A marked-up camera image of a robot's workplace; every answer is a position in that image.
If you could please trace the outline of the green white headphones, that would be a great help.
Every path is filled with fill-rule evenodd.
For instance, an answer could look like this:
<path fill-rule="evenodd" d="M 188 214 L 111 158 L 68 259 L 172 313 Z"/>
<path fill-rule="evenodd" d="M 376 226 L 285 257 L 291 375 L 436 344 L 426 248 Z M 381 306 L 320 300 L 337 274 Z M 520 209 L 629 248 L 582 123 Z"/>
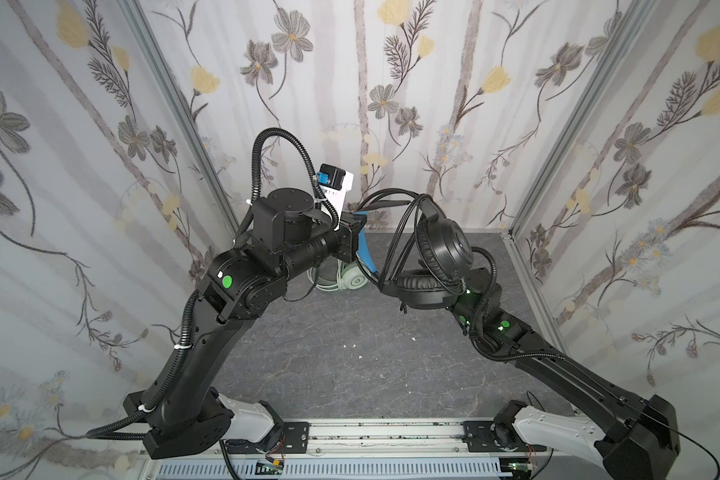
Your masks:
<path fill-rule="evenodd" d="M 343 263 L 339 261 L 333 280 L 322 278 L 318 268 L 309 270 L 307 276 L 315 287 L 323 292 L 358 290 L 369 283 L 356 262 Z"/>

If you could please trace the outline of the black blue headphones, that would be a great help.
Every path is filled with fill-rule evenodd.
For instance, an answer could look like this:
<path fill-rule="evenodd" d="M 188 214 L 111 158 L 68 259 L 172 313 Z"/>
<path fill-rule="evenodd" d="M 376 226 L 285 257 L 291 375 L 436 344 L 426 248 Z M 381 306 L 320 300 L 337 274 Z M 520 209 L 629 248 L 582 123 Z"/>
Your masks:
<path fill-rule="evenodd" d="M 358 262 L 379 293 L 401 302 L 401 309 L 437 310 L 452 307 L 466 291 L 474 254 L 462 228 L 449 219 L 427 193 L 385 188 L 360 201 L 355 211 L 404 206 L 384 264 L 373 272 Z"/>

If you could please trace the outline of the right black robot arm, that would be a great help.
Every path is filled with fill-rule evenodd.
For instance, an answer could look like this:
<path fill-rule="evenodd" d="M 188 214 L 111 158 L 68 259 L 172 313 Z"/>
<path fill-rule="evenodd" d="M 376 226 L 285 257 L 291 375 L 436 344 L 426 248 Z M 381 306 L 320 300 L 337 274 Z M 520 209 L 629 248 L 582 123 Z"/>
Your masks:
<path fill-rule="evenodd" d="M 613 479 L 665 479 L 681 445 L 675 408 L 645 399 L 591 372 L 552 346 L 530 325 L 504 311 L 490 271 L 475 269 L 453 283 L 449 306 L 483 357 L 509 363 L 541 381 L 585 415 L 575 427 L 513 400 L 495 417 L 488 440 L 513 451 L 544 445 L 601 465 Z"/>

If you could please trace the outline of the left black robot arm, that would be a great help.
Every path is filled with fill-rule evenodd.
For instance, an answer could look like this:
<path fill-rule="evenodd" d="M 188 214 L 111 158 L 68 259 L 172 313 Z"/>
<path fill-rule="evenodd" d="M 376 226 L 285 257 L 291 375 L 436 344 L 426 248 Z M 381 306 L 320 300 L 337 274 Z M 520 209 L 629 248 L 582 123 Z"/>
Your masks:
<path fill-rule="evenodd" d="M 326 204 L 299 189 L 274 190 L 253 201 L 235 248 L 211 262 L 185 305 L 170 359 L 152 386 L 124 402 L 149 426 L 139 439 L 151 459 L 197 455 L 223 439 L 263 449 L 278 443 L 281 420 L 267 403 L 232 400 L 212 382 L 290 280 L 329 257 L 352 260 L 366 218 L 342 213 L 334 223 Z"/>

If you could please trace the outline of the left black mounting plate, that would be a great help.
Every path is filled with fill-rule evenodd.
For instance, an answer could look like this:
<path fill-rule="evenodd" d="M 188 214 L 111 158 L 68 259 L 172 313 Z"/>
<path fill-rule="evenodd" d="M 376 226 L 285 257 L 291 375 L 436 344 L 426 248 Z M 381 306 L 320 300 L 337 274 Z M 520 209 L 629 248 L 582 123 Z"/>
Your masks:
<path fill-rule="evenodd" d="M 309 422 L 285 422 L 281 429 L 281 439 L 273 449 L 273 453 L 280 455 L 306 454 L 309 433 Z"/>

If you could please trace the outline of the black mounting plate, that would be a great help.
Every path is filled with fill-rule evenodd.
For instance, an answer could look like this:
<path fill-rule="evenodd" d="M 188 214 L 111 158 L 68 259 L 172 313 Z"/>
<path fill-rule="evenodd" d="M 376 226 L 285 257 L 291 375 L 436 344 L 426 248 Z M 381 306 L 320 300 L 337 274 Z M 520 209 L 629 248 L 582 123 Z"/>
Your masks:
<path fill-rule="evenodd" d="M 520 439 L 520 436 L 510 424 L 492 420 L 488 421 L 465 421 L 463 424 L 463 441 L 470 453 L 529 453 L 528 444 Z"/>
<path fill-rule="evenodd" d="M 273 449 L 273 453 L 280 455 L 306 454 L 309 433 L 309 422 L 285 422 L 281 429 L 281 439 Z"/>

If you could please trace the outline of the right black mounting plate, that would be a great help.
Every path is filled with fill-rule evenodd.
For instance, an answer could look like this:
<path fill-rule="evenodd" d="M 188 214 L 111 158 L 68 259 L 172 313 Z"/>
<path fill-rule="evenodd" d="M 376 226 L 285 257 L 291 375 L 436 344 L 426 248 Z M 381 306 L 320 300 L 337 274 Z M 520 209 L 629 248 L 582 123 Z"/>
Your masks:
<path fill-rule="evenodd" d="M 463 441 L 470 453 L 529 453 L 528 444 L 520 439 L 520 436 L 510 424 L 492 420 L 488 421 L 465 421 L 463 424 Z"/>

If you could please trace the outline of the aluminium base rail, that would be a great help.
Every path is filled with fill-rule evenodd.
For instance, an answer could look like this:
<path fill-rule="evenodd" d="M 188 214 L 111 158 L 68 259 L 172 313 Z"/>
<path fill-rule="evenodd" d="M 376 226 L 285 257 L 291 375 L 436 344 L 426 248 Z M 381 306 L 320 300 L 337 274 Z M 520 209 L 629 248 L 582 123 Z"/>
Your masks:
<path fill-rule="evenodd" d="M 530 452 L 541 454 L 545 449 L 584 459 L 596 465 L 602 463 L 602 454 L 595 443 L 605 438 L 605 432 L 592 420 L 583 417 L 566 417 L 545 413 L 534 407 L 524 407 L 513 420 L 493 419 L 313 419 L 310 423 L 307 453 L 280 455 L 273 447 L 245 446 L 242 439 L 228 435 L 226 446 L 235 455 L 266 453 L 275 457 L 328 456 L 350 454 L 434 456 L 467 455 L 463 441 L 465 421 L 488 421 L 510 424 L 520 439 L 528 444 Z"/>

